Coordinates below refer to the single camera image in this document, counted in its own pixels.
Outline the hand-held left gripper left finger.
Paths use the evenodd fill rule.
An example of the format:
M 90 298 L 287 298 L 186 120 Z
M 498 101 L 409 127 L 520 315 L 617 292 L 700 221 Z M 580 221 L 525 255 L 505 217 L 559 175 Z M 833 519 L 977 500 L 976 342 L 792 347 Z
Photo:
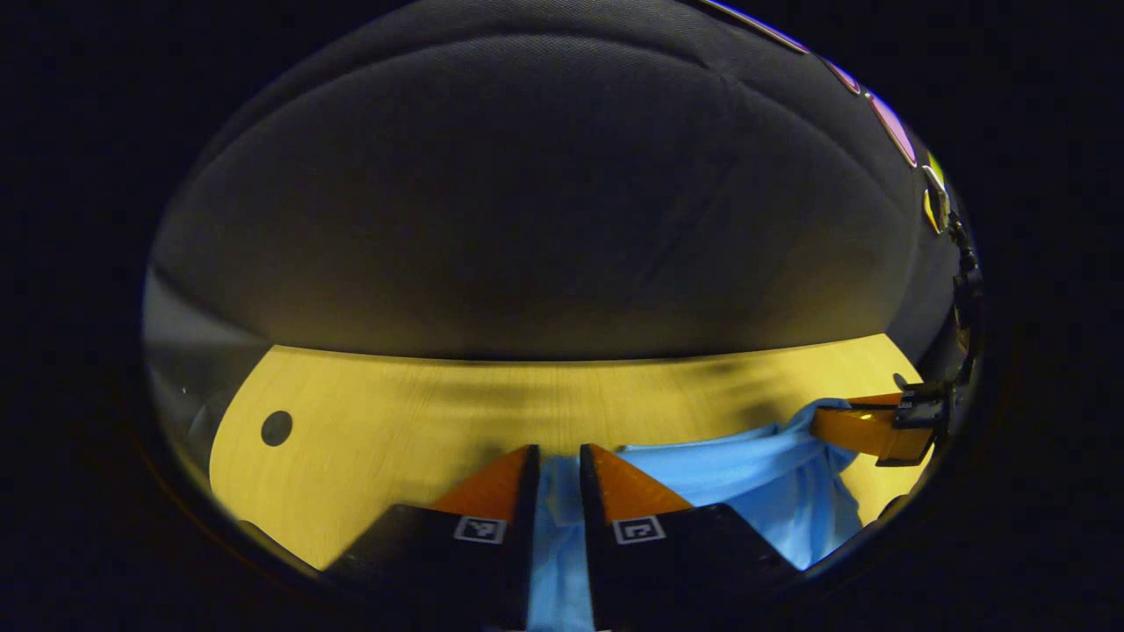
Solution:
M 396 504 L 325 570 L 386 631 L 522 631 L 540 448 L 498 457 L 439 500 Z

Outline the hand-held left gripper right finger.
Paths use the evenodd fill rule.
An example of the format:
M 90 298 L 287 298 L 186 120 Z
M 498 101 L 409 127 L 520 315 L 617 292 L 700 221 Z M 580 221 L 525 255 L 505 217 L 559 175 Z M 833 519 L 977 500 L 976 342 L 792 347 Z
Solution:
M 598 631 L 731 631 L 799 570 L 724 503 L 695 506 L 595 444 L 580 449 Z

